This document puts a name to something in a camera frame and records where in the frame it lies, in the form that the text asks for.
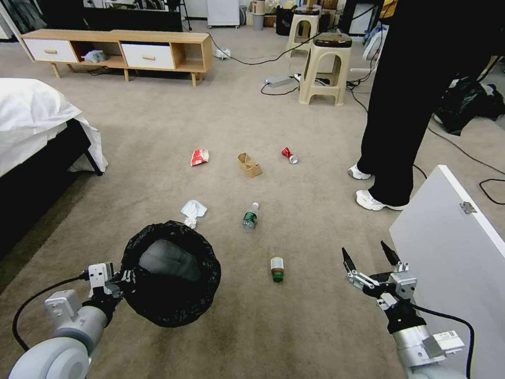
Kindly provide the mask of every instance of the white bedsheet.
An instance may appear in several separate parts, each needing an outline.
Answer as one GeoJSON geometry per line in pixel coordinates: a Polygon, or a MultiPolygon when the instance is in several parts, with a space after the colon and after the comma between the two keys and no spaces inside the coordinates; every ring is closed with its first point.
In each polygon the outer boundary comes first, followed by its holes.
{"type": "MultiPolygon", "coordinates": [[[[0,78],[0,176],[46,146],[72,118],[81,123],[91,142],[89,152],[105,171],[108,163],[102,154],[100,132],[81,113],[62,93],[41,81],[0,78]]],[[[83,155],[70,170],[93,168],[83,155]]]]}

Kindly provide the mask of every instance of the bed frame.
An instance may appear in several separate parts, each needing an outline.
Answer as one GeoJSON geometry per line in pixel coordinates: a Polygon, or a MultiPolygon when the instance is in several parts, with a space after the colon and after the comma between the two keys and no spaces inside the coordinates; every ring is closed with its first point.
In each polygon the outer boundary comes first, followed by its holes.
{"type": "Polygon", "coordinates": [[[103,174],[88,151],[90,146],[80,122],[71,119],[44,148],[0,177],[3,224],[0,258],[79,175],[67,170],[81,155],[86,155],[98,176],[103,174]]]}

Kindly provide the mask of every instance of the beige stool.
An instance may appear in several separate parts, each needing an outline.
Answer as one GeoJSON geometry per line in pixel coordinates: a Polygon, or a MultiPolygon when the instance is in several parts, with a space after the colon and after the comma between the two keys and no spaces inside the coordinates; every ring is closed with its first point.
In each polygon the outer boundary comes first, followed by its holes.
{"type": "MultiPolygon", "coordinates": [[[[317,33],[317,27],[319,24],[319,14],[320,7],[298,7],[295,9],[295,14],[293,15],[293,22],[291,23],[291,29],[289,31],[288,44],[286,45],[286,50],[289,50],[302,42],[306,41],[308,38],[312,38],[317,33]],[[298,26],[301,22],[307,21],[310,24],[310,34],[307,37],[298,37],[298,26]]],[[[310,50],[310,42],[301,45],[295,50],[310,50]]]]}
{"type": "Polygon", "coordinates": [[[313,95],[330,95],[335,97],[336,106],[343,105],[352,40],[341,34],[322,33],[312,42],[305,63],[305,72],[300,78],[298,101],[308,105],[313,95]],[[333,70],[330,73],[318,73],[321,59],[327,56],[334,57],[333,70]],[[329,86],[315,85],[316,78],[329,79],[329,86]]]}

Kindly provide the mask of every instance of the shoe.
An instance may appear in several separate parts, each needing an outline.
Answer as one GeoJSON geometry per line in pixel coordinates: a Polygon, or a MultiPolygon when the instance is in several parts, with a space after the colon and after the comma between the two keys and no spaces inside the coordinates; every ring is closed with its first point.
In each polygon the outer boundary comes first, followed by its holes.
{"type": "Polygon", "coordinates": [[[361,189],[356,192],[356,203],[370,211],[380,211],[384,207],[392,209],[393,211],[403,211],[403,209],[405,209],[405,207],[408,205],[406,204],[395,207],[383,204],[380,201],[375,200],[367,189],[361,189]]]}
{"type": "Polygon", "coordinates": [[[353,167],[351,167],[349,170],[347,170],[347,173],[349,174],[350,177],[359,180],[366,180],[370,179],[371,177],[370,174],[365,174],[362,173],[360,170],[358,170],[358,165],[354,165],[353,167]]]}

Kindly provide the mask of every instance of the wooden cabinet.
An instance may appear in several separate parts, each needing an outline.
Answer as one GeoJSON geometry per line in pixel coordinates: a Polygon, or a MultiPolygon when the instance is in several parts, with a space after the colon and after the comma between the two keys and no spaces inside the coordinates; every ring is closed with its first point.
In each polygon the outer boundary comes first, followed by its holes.
{"type": "Polygon", "coordinates": [[[68,31],[40,29],[23,35],[35,61],[50,62],[59,77],[56,63],[128,69],[182,71],[191,73],[193,86],[213,64],[212,42],[206,33],[148,31],[68,31]],[[108,60],[85,62],[83,56],[101,49],[108,60]]]}

